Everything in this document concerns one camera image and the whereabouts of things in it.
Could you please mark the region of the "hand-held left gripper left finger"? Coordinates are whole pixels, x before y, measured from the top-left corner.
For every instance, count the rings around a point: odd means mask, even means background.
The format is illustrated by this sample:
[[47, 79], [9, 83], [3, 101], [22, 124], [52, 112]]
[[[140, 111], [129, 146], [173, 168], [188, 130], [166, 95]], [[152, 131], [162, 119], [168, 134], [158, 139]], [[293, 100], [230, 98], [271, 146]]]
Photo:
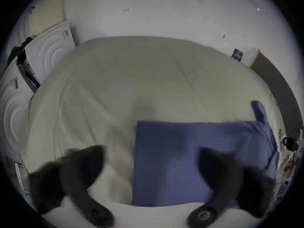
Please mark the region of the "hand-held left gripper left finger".
[[92, 225], [112, 227], [115, 222], [113, 214], [88, 193], [88, 188], [104, 168], [104, 158], [102, 145], [71, 149], [60, 159], [48, 162], [30, 173], [30, 192], [36, 211], [40, 215], [47, 214], [60, 207], [63, 198], [67, 196]]

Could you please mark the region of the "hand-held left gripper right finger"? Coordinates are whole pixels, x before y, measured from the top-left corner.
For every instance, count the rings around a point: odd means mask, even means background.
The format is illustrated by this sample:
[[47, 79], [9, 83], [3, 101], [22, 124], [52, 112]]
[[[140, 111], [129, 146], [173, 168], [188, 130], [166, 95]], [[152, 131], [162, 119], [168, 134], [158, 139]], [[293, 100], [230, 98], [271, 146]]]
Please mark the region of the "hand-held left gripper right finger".
[[256, 218], [265, 215], [273, 198], [275, 179], [256, 167], [246, 166], [232, 153], [208, 148], [200, 150], [198, 170], [214, 193], [208, 202], [189, 214], [189, 227], [210, 226], [234, 201]]

